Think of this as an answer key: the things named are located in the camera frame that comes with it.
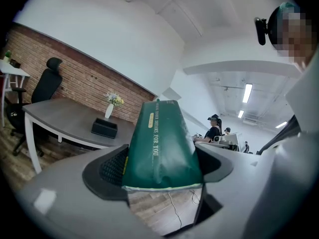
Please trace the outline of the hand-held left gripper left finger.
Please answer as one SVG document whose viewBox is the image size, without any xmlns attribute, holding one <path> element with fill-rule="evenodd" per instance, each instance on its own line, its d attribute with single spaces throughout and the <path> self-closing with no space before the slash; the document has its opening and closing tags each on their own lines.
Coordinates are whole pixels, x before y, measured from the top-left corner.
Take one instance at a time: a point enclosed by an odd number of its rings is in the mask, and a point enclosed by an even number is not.
<svg viewBox="0 0 319 239">
<path fill-rule="evenodd" d="M 57 161 L 17 193 L 28 217 L 54 239 L 160 239 L 129 208 L 122 188 L 128 146 Z"/>
</svg>

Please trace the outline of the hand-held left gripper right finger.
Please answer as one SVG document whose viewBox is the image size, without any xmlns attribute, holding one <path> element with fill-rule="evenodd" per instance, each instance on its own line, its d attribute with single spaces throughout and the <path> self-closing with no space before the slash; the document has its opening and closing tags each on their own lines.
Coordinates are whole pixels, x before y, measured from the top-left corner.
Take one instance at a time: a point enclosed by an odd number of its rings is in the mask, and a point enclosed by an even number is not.
<svg viewBox="0 0 319 239">
<path fill-rule="evenodd" d="M 252 155 L 195 145 L 203 172 L 203 192 L 194 226 L 196 236 L 272 236 L 271 207 L 262 202 L 282 147 Z"/>
</svg>

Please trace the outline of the green packet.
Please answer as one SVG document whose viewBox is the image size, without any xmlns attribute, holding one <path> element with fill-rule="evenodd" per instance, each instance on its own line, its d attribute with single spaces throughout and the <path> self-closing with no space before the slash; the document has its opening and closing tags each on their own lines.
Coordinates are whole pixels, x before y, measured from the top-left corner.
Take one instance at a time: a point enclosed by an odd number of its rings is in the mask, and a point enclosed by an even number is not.
<svg viewBox="0 0 319 239">
<path fill-rule="evenodd" d="M 127 191 L 172 191 L 202 184 L 198 156 L 178 102 L 143 103 L 122 187 Z"/>
</svg>

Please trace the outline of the black bag with white logo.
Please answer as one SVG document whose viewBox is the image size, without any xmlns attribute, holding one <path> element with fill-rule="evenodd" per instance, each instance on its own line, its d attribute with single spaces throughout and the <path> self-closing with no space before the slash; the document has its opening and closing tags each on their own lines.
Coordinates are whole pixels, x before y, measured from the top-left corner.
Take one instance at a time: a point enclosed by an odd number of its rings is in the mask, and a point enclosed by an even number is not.
<svg viewBox="0 0 319 239">
<path fill-rule="evenodd" d="M 21 134 L 22 136 L 25 136 L 25 112 L 22 109 L 25 105 L 28 105 L 28 103 L 9 104 L 5 109 L 7 119 L 13 126 L 13 129 L 10 132 L 11 136 L 14 136 L 16 134 Z"/>
</svg>

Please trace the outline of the bunch of pastel flowers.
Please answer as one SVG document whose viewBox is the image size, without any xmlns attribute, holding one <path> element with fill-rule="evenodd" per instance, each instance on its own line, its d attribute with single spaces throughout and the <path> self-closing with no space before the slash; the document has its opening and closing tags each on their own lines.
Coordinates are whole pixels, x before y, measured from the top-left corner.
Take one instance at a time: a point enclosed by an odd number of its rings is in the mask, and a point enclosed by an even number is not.
<svg viewBox="0 0 319 239">
<path fill-rule="evenodd" d="M 108 103 L 113 104 L 114 106 L 119 107 L 124 104 L 124 100 L 116 93 L 107 92 L 104 94 L 104 97 Z"/>
</svg>

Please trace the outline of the black office chair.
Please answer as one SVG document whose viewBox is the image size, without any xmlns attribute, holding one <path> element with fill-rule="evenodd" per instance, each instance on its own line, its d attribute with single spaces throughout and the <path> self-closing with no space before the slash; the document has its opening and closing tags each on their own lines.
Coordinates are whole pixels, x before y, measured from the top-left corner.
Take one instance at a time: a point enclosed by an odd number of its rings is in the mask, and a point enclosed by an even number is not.
<svg viewBox="0 0 319 239">
<path fill-rule="evenodd" d="M 52 57 L 46 62 L 46 69 L 43 71 L 32 95 L 31 103 L 38 103 L 51 99 L 55 91 L 62 83 L 62 76 L 59 74 L 59 66 L 63 61 L 59 58 Z M 18 102 L 16 104 L 23 104 L 22 94 L 26 92 L 24 88 L 13 88 L 14 92 L 18 94 Z M 13 156 L 18 156 L 18 149 L 26 141 L 26 135 L 22 136 L 18 144 L 13 149 Z"/>
</svg>

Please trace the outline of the white side table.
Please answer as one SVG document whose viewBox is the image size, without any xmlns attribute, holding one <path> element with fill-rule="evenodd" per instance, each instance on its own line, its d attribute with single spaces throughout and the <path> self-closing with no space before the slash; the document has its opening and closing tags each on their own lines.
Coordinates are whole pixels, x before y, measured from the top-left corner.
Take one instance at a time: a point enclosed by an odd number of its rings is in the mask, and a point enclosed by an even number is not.
<svg viewBox="0 0 319 239">
<path fill-rule="evenodd" d="M 22 88 L 23 82 L 26 77 L 30 77 L 28 73 L 26 73 L 21 68 L 13 67 L 8 62 L 0 59 L 0 72 L 2 72 L 3 77 L 3 85 L 2 85 L 2 93 L 1 93 L 1 124 L 2 127 L 5 127 L 4 122 L 4 98 L 6 92 L 11 92 L 12 87 L 11 84 L 14 83 L 17 88 Z"/>
</svg>

